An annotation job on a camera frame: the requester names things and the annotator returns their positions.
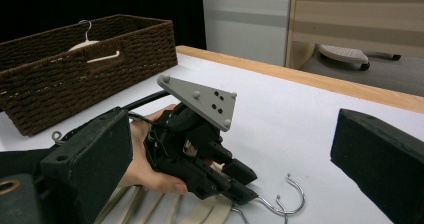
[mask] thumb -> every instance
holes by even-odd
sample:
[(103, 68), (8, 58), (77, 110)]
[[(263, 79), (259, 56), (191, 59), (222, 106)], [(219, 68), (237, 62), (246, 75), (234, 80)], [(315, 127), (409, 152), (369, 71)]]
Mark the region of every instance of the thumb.
[(186, 184), (179, 178), (161, 172), (151, 172), (144, 176), (144, 186), (160, 193), (186, 194)]

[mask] white table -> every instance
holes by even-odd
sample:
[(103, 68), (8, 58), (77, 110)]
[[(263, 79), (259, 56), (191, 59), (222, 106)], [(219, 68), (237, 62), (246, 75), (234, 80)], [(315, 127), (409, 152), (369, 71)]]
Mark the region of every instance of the white table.
[[(389, 105), (338, 94), (305, 84), (257, 72), (218, 64), (189, 55), (178, 54), (179, 64), (162, 74), (186, 81), (237, 92), (231, 129), (222, 133), (223, 145), (233, 156), (250, 166), (258, 179), (248, 185), (274, 204), (277, 194), (288, 210), (300, 202), (299, 193), (286, 182), (291, 173), (306, 193), (306, 204), (290, 223), (391, 223), (337, 166), (330, 161), (330, 149), (340, 108), (373, 115), (424, 140), (424, 114)], [(33, 136), (22, 137), (6, 114), (0, 113), (0, 151), (47, 148), (53, 145), (51, 133), (66, 133), (116, 106), (162, 90), (158, 75), (134, 85), (87, 110)], [(150, 114), (168, 104), (172, 96), (135, 109)], [(129, 193), (105, 220), (116, 223), (128, 205)], [(137, 220), (156, 193), (149, 192)], [(163, 223), (173, 194), (167, 194), (150, 223)], [(198, 199), (188, 194), (182, 198), (175, 218), (182, 219)], [(259, 202), (238, 207), (250, 223), (282, 223), (283, 218)], [(227, 223), (242, 223), (231, 213)]]

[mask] floor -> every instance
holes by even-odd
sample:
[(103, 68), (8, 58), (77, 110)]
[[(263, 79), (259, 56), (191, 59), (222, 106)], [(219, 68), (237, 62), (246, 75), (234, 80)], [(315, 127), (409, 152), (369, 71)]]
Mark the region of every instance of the floor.
[(363, 52), (368, 56), (370, 68), (360, 70), (360, 64), (339, 62), (323, 56), (316, 48), (301, 71), (334, 77), (365, 85), (381, 87), (417, 96), (424, 96), (424, 58)]

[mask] gray metal plate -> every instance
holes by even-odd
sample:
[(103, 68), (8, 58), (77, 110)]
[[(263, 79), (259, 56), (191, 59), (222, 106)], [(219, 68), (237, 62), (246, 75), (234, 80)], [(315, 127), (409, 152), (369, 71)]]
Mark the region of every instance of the gray metal plate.
[(157, 83), (220, 130), (226, 132), (230, 129), (237, 96), (235, 92), (230, 93), (167, 75), (159, 76)]

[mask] clothes hanger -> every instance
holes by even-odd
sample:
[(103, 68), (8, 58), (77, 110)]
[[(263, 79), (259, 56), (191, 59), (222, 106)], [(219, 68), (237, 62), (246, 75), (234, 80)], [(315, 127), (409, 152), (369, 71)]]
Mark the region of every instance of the clothes hanger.
[(78, 45), (73, 46), (71, 49), (69, 49), (69, 51), (73, 51), (75, 49), (78, 49), (78, 48), (81, 48), (81, 47), (85, 47), (85, 46), (88, 46), (88, 45), (92, 45), (94, 43), (99, 42), (99, 41), (89, 41), (88, 40), (88, 31), (90, 31), (90, 29), (91, 29), (91, 21), (82, 20), (82, 21), (80, 21), (78, 23), (82, 23), (82, 22), (88, 22), (88, 24), (89, 24), (88, 30), (85, 32), (85, 42), (82, 42), (82, 43), (80, 43)]
[[(73, 51), (73, 50), (76, 50), (76, 49), (79, 49), (79, 48), (82, 48), (82, 47), (85, 47), (85, 46), (89, 46), (89, 45), (92, 45), (92, 44), (95, 44), (95, 43), (99, 42), (99, 41), (90, 41), (90, 40), (88, 40), (88, 31), (90, 31), (90, 29), (91, 29), (91, 21), (82, 20), (82, 21), (80, 21), (78, 23), (82, 23), (82, 22), (88, 22), (88, 24), (89, 24), (88, 30), (85, 32), (85, 41), (82, 42), (82, 43), (79, 43), (79, 44), (77, 44), (75, 46), (73, 46), (71, 49), (69, 49), (69, 51)], [(119, 51), (116, 51), (116, 53), (114, 55), (110, 55), (110, 56), (105, 56), (105, 57), (100, 57), (100, 58), (88, 60), (87, 63), (92, 63), (92, 62), (102, 61), (102, 60), (106, 60), (106, 59), (111, 59), (111, 58), (118, 57), (119, 55), (120, 55), (120, 52)]]

